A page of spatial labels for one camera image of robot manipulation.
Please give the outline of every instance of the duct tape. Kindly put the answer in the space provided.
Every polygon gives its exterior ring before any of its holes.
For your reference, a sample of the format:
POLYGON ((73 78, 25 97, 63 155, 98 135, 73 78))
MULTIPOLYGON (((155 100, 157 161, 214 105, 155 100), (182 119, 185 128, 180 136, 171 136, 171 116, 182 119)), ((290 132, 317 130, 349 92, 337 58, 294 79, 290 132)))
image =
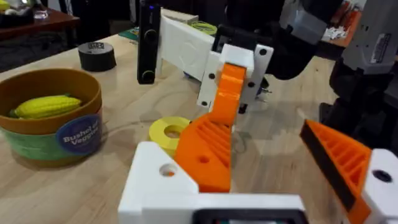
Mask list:
POLYGON ((82 69, 89 72, 103 72, 116 66, 112 45, 90 42, 78 47, 82 69))
POLYGON ((149 140, 156 142, 173 158, 180 140, 179 134, 189 123, 190 120, 176 116, 158 119, 149 128, 149 140))

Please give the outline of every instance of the yellow tape roll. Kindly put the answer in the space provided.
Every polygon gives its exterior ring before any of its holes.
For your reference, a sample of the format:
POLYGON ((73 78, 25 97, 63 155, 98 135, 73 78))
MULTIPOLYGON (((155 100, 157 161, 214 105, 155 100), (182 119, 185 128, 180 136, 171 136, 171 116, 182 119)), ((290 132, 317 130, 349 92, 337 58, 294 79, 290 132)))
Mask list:
POLYGON ((180 134, 188 125, 189 120, 181 117, 165 117, 155 121, 149 128, 149 140, 156 142, 171 158, 175 154, 179 138, 171 138, 167 134, 180 134))

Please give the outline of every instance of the brown bowl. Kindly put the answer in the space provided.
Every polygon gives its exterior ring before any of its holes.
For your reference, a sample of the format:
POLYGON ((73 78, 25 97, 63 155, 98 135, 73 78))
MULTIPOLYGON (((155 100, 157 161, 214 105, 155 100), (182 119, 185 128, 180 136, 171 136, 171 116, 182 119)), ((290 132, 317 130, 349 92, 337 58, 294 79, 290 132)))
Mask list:
POLYGON ((19 134, 53 134, 68 121, 101 108, 101 86, 90 74, 51 68, 26 72, 0 83, 0 127, 19 134), (69 93, 80 99, 83 106, 69 113, 41 119, 15 119, 8 117, 10 110, 21 103, 41 96, 69 93))
POLYGON ((64 151, 55 133, 66 123, 89 114, 101 115, 101 87, 90 74, 78 70, 53 68, 26 72, 0 83, 0 127, 16 160, 35 167, 60 167, 82 160, 89 154, 64 151), (63 95, 82 101, 71 112, 42 119, 15 119, 10 110, 41 97, 63 95))

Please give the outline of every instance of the blue label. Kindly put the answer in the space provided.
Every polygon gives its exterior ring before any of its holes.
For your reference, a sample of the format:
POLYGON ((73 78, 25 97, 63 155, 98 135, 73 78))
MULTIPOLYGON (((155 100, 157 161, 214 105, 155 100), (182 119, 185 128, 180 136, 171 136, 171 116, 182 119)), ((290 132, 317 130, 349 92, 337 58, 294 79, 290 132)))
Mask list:
POLYGON ((101 144, 101 116, 91 114, 64 124, 56 133, 61 147, 74 154, 85 155, 97 150, 101 144))

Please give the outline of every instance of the bowl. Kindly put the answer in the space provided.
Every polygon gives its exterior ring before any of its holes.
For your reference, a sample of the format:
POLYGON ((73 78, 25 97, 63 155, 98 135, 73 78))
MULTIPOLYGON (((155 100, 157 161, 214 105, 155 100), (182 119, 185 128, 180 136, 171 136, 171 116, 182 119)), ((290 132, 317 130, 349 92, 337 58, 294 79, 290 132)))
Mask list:
POLYGON ((89 73, 53 68, 34 70, 0 83, 0 129, 12 150, 35 166, 64 166, 95 152, 101 142, 101 86, 89 73), (8 116, 21 103, 69 94, 79 108, 40 119, 8 116))

